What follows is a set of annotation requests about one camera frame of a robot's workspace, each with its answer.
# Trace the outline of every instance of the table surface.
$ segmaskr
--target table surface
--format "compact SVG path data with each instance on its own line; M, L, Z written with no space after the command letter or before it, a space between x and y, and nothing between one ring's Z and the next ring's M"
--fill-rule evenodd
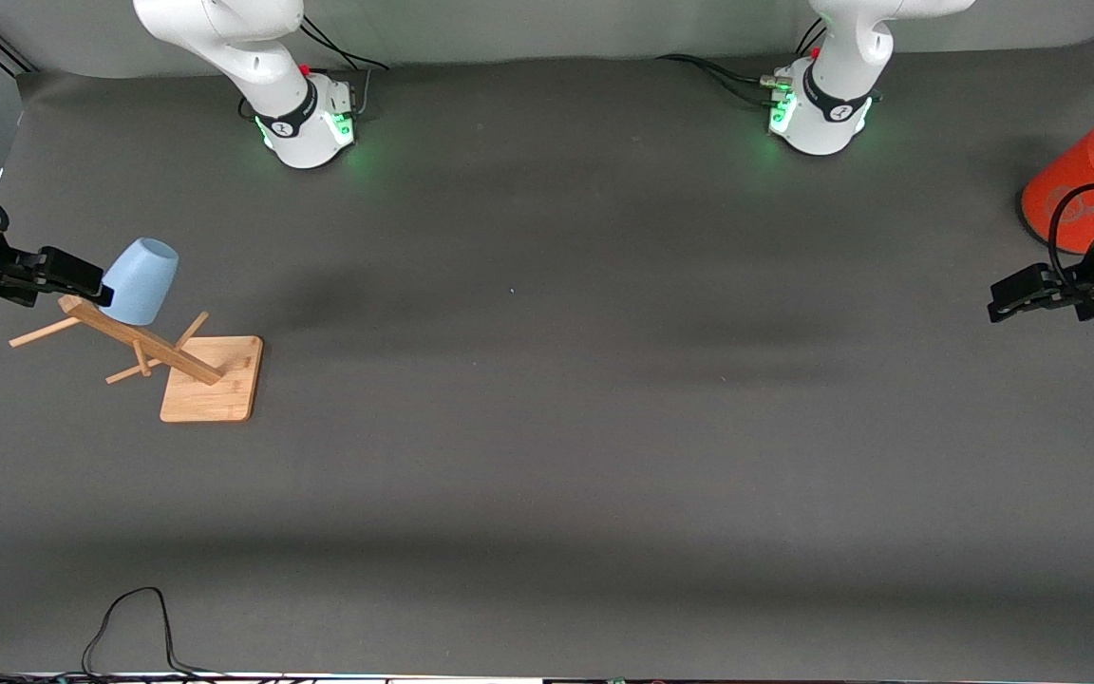
M1094 43L900 55L833 159L668 61L376 73L310 172L225 79L25 86L14 243L164 240L152 329L266 348L251 421L164 425L0 302L0 670L158 584L230 670L1094 681L1094 323L986 315Z

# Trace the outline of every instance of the white wall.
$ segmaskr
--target white wall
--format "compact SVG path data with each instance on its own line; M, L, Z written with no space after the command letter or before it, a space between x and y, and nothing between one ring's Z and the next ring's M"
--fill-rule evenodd
M306 13L347 50L392 63L780 53L813 19L803 0L306 0ZM0 31L45 69L210 70L151 38L130 0L0 0ZM978 0L894 31L906 51L1051 47L1094 38L1094 0ZM338 63L305 36L286 44L300 61Z

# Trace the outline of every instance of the wooden mug tree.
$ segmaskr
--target wooden mug tree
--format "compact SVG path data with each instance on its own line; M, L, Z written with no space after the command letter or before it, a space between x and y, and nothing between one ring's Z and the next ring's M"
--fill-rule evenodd
M135 375L149 378L160 363L171 367L160 410L164 422L243 421L251 417L264 350L259 337L194 337L209 317L208 312L201 312L173 345L143 327L114 320L74 294L66 294L57 303L67 315L65 321L21 335L10 345L21 347L82 323L133 348L138 364L105 378L108 385Z

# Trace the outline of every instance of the wooden base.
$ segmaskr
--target wooden base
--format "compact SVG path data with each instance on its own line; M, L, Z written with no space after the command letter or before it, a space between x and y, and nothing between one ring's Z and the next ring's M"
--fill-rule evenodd
M259 337L194 337L183 351L224 373L212 385L205 385L177 369L171 369L163 395L160 419L163 422L243 421L252 416L256 381L260 376Z

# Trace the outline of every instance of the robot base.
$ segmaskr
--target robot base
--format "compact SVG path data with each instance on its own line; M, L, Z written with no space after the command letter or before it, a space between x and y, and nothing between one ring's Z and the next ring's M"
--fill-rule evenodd
M277 152L277 159L288 167L311 170L334 159L353 142L352 92L347 83L338 83L324 74L311 74L306 80L317 91L315 112L292 138L278 138L256 120L264 134L265 147Z
M793 79L801 83L804 70L813 63L812 58L802 57L793 63L776 69L777 77ZM841 151L856 134L863 130L864 117L872 107L872 98L851 114L847 120L833 123L825 120L821 107L812 103L803 88L793 88L772 112L769 130L787 140L795 150L806 154L826 155Z

